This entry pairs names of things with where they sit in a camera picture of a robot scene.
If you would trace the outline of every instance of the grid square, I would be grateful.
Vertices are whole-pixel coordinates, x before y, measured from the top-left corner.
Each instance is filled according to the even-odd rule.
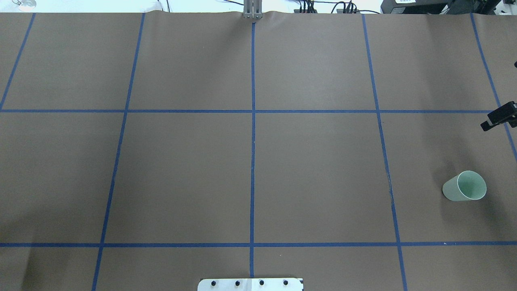
[[[394,241],[375,114],[259,114],[255,242]]]
[[[254,262],[256,278],[303,278],[305,290],[402,290],[395,247],[255,248]]]
[[[366,22],[381,109],[494,107],[468,15],[375,15]]]
[[[408,290],[501,290],[517,286],[517,246],[403,248]]]
[[[142,15],[41,13],[5,109],[123,109]]]
[[[512,30],[512,27],[517,25],[517,19],[477,14],[474,15],[474,19],[483,54],[501,105],[508,101],[517,101],[515,98],[517,84],[515,78],[510,77],[515,76],[517,72],[517,68],[514,66],[517,57],[513,52],[513,48],[517,46],[517,35]]]
[[[200,279],[248,278],[249,248],[104,249],[97,290],[197,290]]]
[[[251,109],[251,25],[242,13],[155,11],[145,23],[132,109]]]
[[[30,14],[2,13],[0,18],[0,100],[30,22]]]
[[[98,242],[122,114],[0,114],[0,241]]]
[[[97,248],[0,248],[2,290],[90,290]]]
[[[255,46],[257,109],[375,109],[360,15],[269,12]]]
[[[517,164],[503,127],[482,131],[485,117],[382,115],[402,241],[517,240]],[[443,184],[465,170],[484,178],[486,196],[449,201]]]
[[[249,242],[251,115],[130,113],[106,242]]]

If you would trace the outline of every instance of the black device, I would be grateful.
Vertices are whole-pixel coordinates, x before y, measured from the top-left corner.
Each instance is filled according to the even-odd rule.
[[[440,14],[450,0],[383,0],[381,10],[384,14]]]
[[[508,122],[511,127],[517,127],[517,104],[513,101],[510,101],[488,113],[488,120],[481,123],[481,128],[486,132],[487,130],[505,122]]]

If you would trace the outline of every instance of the cup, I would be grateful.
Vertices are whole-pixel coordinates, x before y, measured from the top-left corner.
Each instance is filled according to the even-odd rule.
[[[480,174],[464,171],[447,181],[442,192],[451,201],[479,200],[486,194],[486,183]]]

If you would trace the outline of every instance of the white bracket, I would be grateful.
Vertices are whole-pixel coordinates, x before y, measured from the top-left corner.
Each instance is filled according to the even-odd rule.
[[[244,0],[244,13],[247,19],[262,18],[262,0]]]
[[[197,291],[303,291],[303,279],[203,279]]]

